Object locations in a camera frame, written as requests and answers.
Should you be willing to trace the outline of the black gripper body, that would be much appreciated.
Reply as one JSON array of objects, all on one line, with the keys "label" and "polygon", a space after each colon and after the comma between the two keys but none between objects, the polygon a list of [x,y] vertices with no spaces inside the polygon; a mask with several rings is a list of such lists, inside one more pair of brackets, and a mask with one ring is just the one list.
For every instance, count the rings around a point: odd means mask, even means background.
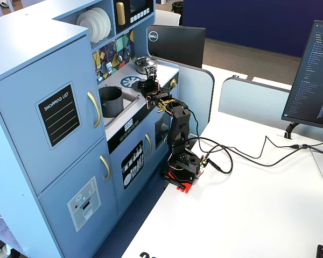
[{"label": "black gripper body", "polygon": [[156,94],[159,91],[159,85],[156,81],[150,80],[150,86],[147,89],[142,89],[142,95],[144,97]]}]

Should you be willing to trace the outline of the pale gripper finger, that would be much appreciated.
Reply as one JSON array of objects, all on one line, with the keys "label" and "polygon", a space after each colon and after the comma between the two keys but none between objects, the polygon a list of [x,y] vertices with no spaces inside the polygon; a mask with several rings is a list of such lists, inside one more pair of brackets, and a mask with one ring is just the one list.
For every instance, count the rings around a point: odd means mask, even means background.
[{"label": "pale gripper finger", "polygon": [[151,66],[145,68],[147,79],[156,80],[157,77],[157,67]]}]

